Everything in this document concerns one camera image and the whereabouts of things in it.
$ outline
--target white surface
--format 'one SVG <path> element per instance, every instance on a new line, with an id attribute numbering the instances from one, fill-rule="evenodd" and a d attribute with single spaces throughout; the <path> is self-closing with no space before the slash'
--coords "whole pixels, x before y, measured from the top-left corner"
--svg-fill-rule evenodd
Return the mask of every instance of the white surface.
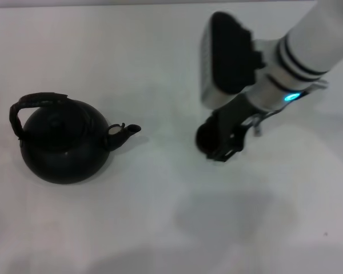
<path id="1" fill-rule="evenodd" d="M 343 274 L 343 62 L 328 91 L 264 122 L 228 164 L 194 146 L 212 12 L 272 39 L 311 6 L 0 10 L 0 274 Z M 9 107 L 39 91 L 142 132 L 92 181 L 45 183 L 9 125 Z"/>
<path id="2" fill-rule="evenodd" d="M 89 5 L 139 5 L 167 3 L 259 2 L 277 0 L 0 0 L 0 7 L 53 7 Z"/>

